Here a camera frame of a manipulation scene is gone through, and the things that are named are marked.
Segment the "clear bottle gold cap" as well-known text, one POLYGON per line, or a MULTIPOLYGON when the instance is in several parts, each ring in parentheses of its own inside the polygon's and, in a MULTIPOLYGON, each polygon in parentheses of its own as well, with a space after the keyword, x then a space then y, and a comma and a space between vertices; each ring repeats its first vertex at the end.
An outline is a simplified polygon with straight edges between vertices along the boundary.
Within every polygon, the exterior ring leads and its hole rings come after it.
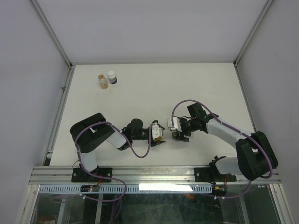
POLYGON ((108 88, 108 81, 106 77, 102 74, 98 75, 98 81, 101 89, 107 89, 108 88))

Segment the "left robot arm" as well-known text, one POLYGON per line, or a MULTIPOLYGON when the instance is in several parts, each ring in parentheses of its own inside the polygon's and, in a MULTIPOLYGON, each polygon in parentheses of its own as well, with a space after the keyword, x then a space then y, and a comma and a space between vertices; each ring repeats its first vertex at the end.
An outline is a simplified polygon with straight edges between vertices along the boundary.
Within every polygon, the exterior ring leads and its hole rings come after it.
POLYGON ((145 158, 152 147, 165 143, 162 140, 165 128, 154 120, 148 128, 143 127, 140 119, 133 119, 122 129, 117 128, 101 114, 94 114, 70 128, 70 134, 77 149, 78 160, 82 168, 81 175, 87 181, 94 181, 98 176, 98 163, 95 149, 103 142, 108 142, 116 149, 124 151, 131 149, 139 158, 145 158), (138 155, 133 149, 133 142, 146 140, 148 148, 144 155, 138 155))

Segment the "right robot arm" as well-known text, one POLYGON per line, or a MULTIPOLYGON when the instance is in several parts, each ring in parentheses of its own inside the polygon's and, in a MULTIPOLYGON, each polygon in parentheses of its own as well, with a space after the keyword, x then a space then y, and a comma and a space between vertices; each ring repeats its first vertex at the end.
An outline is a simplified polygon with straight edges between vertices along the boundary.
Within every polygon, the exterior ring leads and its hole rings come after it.
POLYGON ((265 133, 241 130, 213 113, 207 106, 193 100, 187 107, 188 118, 175 116, 167 125, 176 141, 189 142, 195 131, 213 135, 236 150, 235 157, 216 156, 209 164, 209 176, 219 181, 227 174, 241 174, 247 180, 269 179, 278 166, 278 160, 265 133))

